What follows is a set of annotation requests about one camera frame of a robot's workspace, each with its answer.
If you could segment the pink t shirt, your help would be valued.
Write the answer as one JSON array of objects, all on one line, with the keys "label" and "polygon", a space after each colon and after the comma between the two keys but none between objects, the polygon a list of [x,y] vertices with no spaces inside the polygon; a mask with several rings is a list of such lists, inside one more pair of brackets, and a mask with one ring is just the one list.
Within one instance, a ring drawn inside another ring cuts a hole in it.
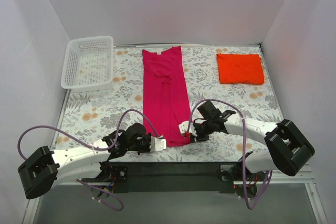
[{"label": "pink t shirt", "polygon": [[191,143],[181,135],[179,124],[191,115],[182,64],[182,48],[172,47],[160,54],[142,50],[143,114],[168,147]]}]

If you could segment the white plastic basket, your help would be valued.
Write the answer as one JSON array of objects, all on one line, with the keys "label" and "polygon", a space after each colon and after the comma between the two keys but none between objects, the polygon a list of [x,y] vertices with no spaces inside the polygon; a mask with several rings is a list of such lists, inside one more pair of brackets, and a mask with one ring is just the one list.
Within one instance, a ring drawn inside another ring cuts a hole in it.
[{"label": "white plastic basket", "polygon": [[71,40],[66,48],[61,87],[73,92],[110,88],[113,79],[113,46],[111,36]]}]

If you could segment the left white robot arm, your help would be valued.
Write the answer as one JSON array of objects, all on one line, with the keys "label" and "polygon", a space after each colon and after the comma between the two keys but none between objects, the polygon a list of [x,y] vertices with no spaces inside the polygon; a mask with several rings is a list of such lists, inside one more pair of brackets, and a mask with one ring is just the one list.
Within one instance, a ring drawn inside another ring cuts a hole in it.
[{"label": "left white robot arm", "polygon": [[91,144],[63,150],[38,148],[18,168],[27,199],[38,198],[52,187],[83,179],[85,182],[121,180],[122,169],[114,168],[111,160],[128,151],[138,154],[154,150],[153,136],[135,123],[126,130],[114,131]]}]

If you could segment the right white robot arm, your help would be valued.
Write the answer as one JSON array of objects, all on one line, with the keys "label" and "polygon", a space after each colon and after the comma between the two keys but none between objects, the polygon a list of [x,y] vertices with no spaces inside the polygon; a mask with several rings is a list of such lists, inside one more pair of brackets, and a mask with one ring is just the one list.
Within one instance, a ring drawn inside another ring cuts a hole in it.
[{"label": "right white robot arm", "polygon": [[262,122],[245,118],[234,106],[224,112],[214,106],[213,99],[198,103],[197,110],[202,115],[202,123],[190,123],[192,140],[207,141],[215,132],[239,135],[243,140],[256,141],[266,150],[245,152],[237,163],[229,169],[232,177],[251,180],[259,172],[278,170],[288,176],[296,176],[315,154],[315,149],[291,120],[278,123]]}]

